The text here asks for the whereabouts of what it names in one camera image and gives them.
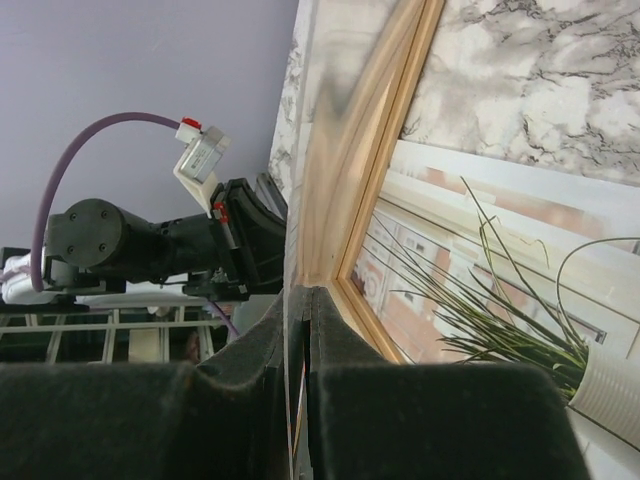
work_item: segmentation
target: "black foam block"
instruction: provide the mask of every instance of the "black foam block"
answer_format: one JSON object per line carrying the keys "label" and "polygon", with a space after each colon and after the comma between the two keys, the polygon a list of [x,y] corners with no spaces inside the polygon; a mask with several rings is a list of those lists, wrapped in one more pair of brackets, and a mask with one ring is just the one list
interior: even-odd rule
{"label": "black foam block", "polygon": [[281,310],[199,368],[0,367],[0,479],[283,478]]}
{"label": "black foam block", "polygon": [[329,367],[325,478],[585,480],[554,385],[510,366]]}

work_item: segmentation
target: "marble pattern wall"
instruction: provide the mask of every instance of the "marble pattern wall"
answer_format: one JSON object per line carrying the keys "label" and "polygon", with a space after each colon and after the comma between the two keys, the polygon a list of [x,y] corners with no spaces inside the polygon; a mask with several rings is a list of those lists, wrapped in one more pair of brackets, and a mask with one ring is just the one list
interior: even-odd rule
{"label": "marble pattern wall", "polygon": [[291,166],[304,158],[301,130],[313,122],[320,86],[350,97],[369,54],[399,0],[301,0],[272,144],[269,170],[285,196]]}
{"label": "marble pattern wall", "polygon": [[[306,26],[296,27],[270,162],[281,187],[296,126],[283,113],[302,118],[301,85],[313,82],[299,53],[310,5],[300,2]],[[639,129],[636,0],[448,0],[401,138],[640,185]]]}

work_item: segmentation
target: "lavender wall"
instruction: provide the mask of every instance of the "lavender wall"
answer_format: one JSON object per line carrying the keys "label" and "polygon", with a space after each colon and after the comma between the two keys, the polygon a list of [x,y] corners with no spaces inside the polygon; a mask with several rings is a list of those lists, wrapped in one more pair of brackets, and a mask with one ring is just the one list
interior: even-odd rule
{"label": "lavender wall", "polygon": [[[297,3],[0,2],[0,246],[28,245],[59,154],[111,113],[214,124],[232,138],[219,177],[265,171]],[[198,213],[171,173],[181,150],[164,127],[112,127],[76,157],[54,210],[99,197],[149,220]]]}

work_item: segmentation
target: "robotic arm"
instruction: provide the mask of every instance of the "robotic arm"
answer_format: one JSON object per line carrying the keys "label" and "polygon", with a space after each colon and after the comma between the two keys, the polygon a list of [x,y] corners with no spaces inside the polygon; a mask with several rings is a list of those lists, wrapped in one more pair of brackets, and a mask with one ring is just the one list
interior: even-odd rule
{"label": "robotic arm", "polygon": [[[190,119],[180,124],[176,137],[187,148],[174,174],[205,213],[151,223],[105,200],[87,199],[49,216],[45,298],[121,294],[127,283],[164,285],[179,274],[187,274],[185,295],[212,301],[281,290],[286,224],[245,179],[217,181],[213,167],[229,141],[215,127],[200,127]],[[10,262],[2,257],[4,268]],[[24,265],[14,268],[19,275],[12,280],[27,275]]]}

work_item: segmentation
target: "white connector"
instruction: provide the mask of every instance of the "white connector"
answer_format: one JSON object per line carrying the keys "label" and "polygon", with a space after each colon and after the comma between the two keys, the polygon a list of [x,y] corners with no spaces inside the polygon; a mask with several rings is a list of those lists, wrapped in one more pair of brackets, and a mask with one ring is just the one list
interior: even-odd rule
{"label": "white connector", "polygon": [[5,272],[13,271],[17,273],[0,285],[2,301],[7,305],[40,305],[51,302],[58,295],[56,292],[48,292],[46,290],[38,293],[33,289],[31,277],[27,270],[30,263],[30,253],[22,257],[10,257],[5,262]]}
{"label": "white connector", "polygon": [[231,140],[216,127],[201,131],[202,125],[183,118],[176,138],[187,144],[187,149],[173,169],[173,174],[195,198],[207,215],[211,215],[211,195],[218,186],[213,169],[229,148]]}

